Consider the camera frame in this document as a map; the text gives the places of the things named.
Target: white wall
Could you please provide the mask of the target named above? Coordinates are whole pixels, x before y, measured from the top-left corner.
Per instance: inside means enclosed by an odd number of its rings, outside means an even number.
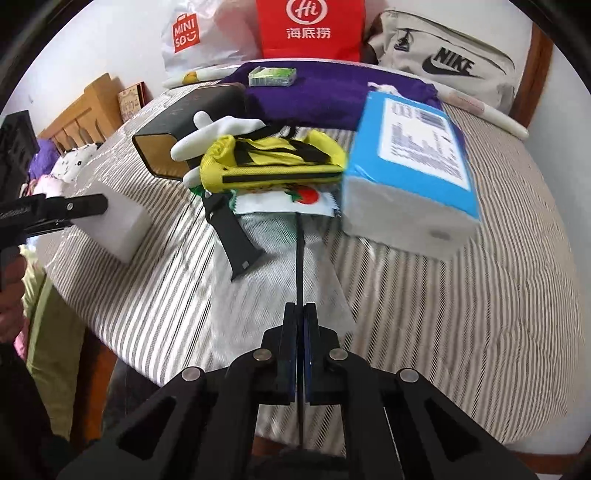
[[[159,95],[166,78],[160,35],[167,1],[91,2],[47,44],[4,112],[28,109],[39,133],[104,73],[124,87],[144,81]]]
[[[564,220],[583,294],[591,312],[591,95],[564,55],[554,48],[550,72],[525,143]],[[591,315],[584,319],[591,338]],[[591,341],[587,341],[591,372]]]
[[[28,109],[36,133],[47,127],[105,72],[123,86],[144,81],[154,96],[166,78],[160,35],[175,0],[94,0],[47,45],[10,98],[4,113]],[[254,6],[255,0],[239,0]],[[413,11],[504,51],[520,78],[531,21],[509,0],[366,0],[367,23],[386,5]]]

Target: hi logo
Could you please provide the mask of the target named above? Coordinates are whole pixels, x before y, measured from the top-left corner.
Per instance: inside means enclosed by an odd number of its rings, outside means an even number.
[[[287,16],[301,25],[314,25],[329,12],[326,0],[289,0],[285,8]]]
[[[433,62],[437,62],[443,65],[443,67],[435,65]],[[436,55],[429,55],[423,62],[423,70],[427,73],[482,78],[470,73],[473,66],[473,61],[443,47],[441,47]]]

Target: white tube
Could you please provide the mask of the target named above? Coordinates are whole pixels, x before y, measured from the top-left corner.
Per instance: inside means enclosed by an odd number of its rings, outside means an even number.
[[[170,90],[171,88],[192,85],[199,82],[212,82],[220,80],[234,73],[240,65],[207,67],[204,69],[190,70],[182,75],[170,77],[162,82],[162,87]]]

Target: black box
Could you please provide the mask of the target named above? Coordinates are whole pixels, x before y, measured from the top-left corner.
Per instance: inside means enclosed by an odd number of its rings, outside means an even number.
[[[39,152],[29,112],[0,117],[0,202],[18,198],[29,179],[29,165]]]
[[[193,116],[198,111],[209,114],[213,121],[231,115],[244,118],[246,114],[245,87],[241,83],[225,83],[197,88],[169,106],[134,137],[134,146],[146,168],[155,177],[182,180],[200,159],[177,162],[170,149],[181,138],[197,130]]]

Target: human hand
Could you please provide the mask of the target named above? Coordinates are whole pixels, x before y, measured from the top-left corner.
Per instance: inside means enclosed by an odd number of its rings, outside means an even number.
[[[22,296],[25,285],[22,278],[27,269],[27,260],[18,256],[1,275],[4,289],[0,291],[0,343],[13,343],[24,326]]]

